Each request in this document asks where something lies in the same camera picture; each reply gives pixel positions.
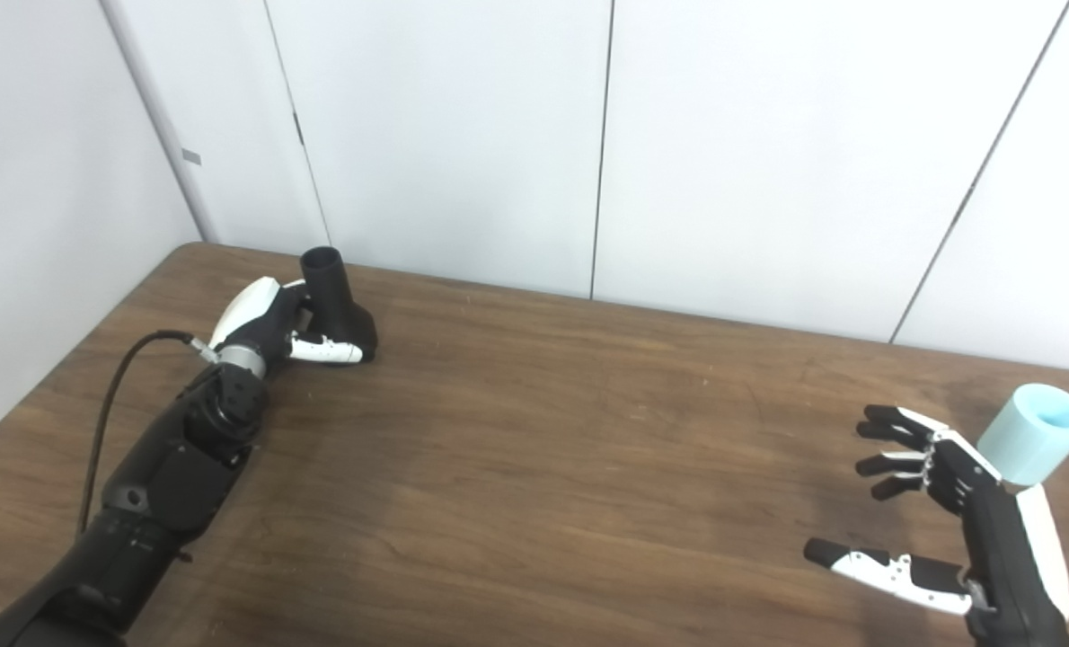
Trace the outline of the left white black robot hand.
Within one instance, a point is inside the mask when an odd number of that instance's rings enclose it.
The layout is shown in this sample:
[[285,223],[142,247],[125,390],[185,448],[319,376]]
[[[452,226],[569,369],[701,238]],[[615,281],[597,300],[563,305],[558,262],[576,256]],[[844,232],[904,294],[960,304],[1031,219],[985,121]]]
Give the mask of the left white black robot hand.
[[280,284],[263,276],[244,288],[216,323],[205,357],[266,378],[288,361],[348,366],[371,363],[373,321],[345,279],[310,276]]

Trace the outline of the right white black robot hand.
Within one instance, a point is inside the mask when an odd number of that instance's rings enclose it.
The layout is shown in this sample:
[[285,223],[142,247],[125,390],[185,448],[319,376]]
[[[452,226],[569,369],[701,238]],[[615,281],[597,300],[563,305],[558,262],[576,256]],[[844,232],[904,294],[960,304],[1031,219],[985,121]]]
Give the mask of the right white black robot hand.
[[969,563],[854,548],[814,537],[804,557],[830,572],[965,619],[977,646],[1069,646],[1069,569],[1045,491],[1012,492],[997,466],[950,426],[869,405],[856,426],[896,451],[859,460],[876,500],[921,492],[960,520]]

